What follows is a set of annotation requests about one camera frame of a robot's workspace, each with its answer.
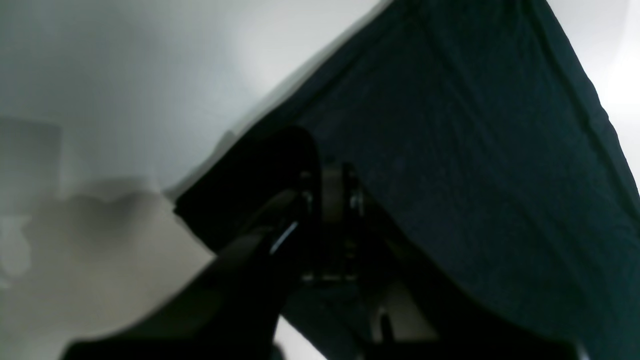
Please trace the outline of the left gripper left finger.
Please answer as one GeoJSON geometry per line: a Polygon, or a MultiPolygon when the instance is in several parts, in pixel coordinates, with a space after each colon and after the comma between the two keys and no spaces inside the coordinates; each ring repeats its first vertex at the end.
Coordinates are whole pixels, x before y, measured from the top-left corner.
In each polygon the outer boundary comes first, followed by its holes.
{"type": "Polygon", "coordinates": [[[317,268],[326,175],[322,170],[244,170],[226,184],[199,182],[179,202],[217,258],[130,328],[79,341],[66,360],[267,360],[287,298],[317,268]]]}

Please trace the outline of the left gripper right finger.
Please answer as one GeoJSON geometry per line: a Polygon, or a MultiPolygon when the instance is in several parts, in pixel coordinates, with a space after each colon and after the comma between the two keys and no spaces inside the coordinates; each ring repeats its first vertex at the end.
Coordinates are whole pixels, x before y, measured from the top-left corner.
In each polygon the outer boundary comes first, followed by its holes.
{"type": "Polygon", "coordinates": [[[333,169],[337,278],[356,283],[371,340],[361,360],[578,360],[570,341],[538,335],[481,305],[418,249],[362,185],[333,169]]]}

